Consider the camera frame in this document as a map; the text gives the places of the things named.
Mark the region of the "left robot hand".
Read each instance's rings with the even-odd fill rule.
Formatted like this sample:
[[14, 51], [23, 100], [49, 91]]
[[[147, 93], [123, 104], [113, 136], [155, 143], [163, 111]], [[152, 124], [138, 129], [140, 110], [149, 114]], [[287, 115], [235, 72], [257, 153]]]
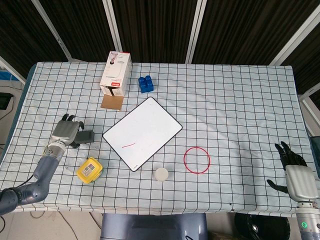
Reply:
[[66, 147], [78, 148], [79, 143], [75, 142], [75, 138], [79, 129], [84, 130], [84, 123], [82, 121], [73, 121], [75, 115], [64, 114], [62, 119], [57, 123], [52, 136], [51, 141], [62, 142]]

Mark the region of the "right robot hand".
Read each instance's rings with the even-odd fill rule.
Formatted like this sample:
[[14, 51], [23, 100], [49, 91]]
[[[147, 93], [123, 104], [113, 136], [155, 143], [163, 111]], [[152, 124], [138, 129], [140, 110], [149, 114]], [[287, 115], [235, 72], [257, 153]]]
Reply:
[[275, 144], [284, 170], [286, 186], [268, 179], [268, 185], [276, 191], [288, 194], [297, 203], [314, 203], [319, 197], [316, 179], [305, 159], [293, 152], [283, 141]]

